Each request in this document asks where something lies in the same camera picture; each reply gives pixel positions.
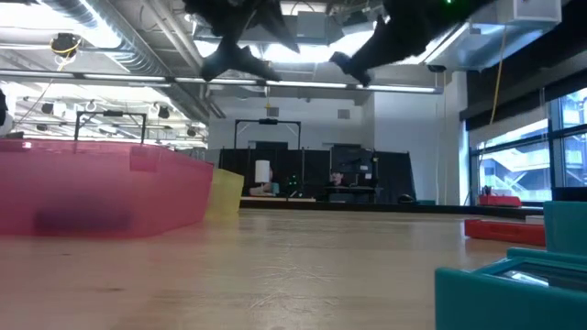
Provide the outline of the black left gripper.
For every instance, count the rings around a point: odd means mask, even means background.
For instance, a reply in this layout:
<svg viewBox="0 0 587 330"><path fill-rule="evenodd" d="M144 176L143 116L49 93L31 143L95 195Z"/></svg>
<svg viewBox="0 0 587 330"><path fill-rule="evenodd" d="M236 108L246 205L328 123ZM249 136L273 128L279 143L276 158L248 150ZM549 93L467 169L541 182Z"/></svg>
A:
<svg viewBox="0 0 587 330"><path fill-rule="evenodd" d="M202 19L212 34L237 43L245 30L261 26L284 47L298 53L299 46L285 24L281 2L275 0L183 0L186 14ZM223 72L237 70L279 82L281 75L265 61L255 57L249 46L219 45L205 58L201 77L210 82Z"/></svg>

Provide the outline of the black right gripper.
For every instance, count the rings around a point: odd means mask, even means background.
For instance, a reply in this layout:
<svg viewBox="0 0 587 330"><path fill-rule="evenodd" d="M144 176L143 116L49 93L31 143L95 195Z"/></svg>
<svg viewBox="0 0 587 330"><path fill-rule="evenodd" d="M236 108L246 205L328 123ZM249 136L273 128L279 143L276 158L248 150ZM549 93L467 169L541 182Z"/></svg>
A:
<svg viewBox="0 0 587 330"><path fill-rule="evenodd" d="M465 21L480 8L475 0L385 0L389 19L355 53L355 61L335 51L329 61L363 87L371 84L368 69L419 55L431 40Z"/></svg>

